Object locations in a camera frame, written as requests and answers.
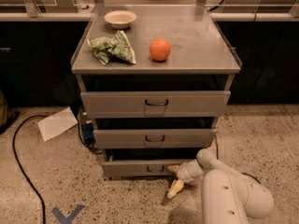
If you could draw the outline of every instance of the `blue tape mark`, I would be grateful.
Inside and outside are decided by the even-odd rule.
[[[61,224],[72,224],[73,220],[76,218],[76,216],[83,208],[84,205],[78,205],[76,209],[68,217],[65,217],[57,207],[54,207],[52,209],[52,213],[55,215],[55,217],[59,220]]]

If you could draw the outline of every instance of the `orange ball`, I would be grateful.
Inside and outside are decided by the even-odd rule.
[[[163,38],[154,39],[149,46],[149,53],[153,60],[157,62],[165,61],[170,54],[170,45]]]

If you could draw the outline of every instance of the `sheet of paper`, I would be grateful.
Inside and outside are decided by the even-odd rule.
[[[47,141],[67,131],[77,123],[72,110],[68,107],[55,115],[42,119],[37,125],[44,141]]]

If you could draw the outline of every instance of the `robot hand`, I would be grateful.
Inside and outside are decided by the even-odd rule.
[[[173,198],[197,176],[204,177],[202,184],[203,220],[206,224],[246,224],[247,217],[264,218],[274,208],[271,192],[255,180],[219,161],[206,148],[196,159],[169,166],[177,174],[168,191]]]

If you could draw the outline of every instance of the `speckled floor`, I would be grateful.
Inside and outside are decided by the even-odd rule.
[[[18,108],[20,117],[0,136],[0,223],[41,223],[40,201],[17,166],[12,138],[26,118],[62,109]],[[106,180],[101,155],[80,143],[77,127],[44,142],[36,124],[40,119],[21,127],[16,150],[44,199],[47,223],[202,223],[202,177],[170,202],[164,195],[171,177]],[[298,105],[228,105],[220,118],[220,159],[257,176],[275,198],[271,216],[249,219],[250,224],[299,223],[298,141]]]

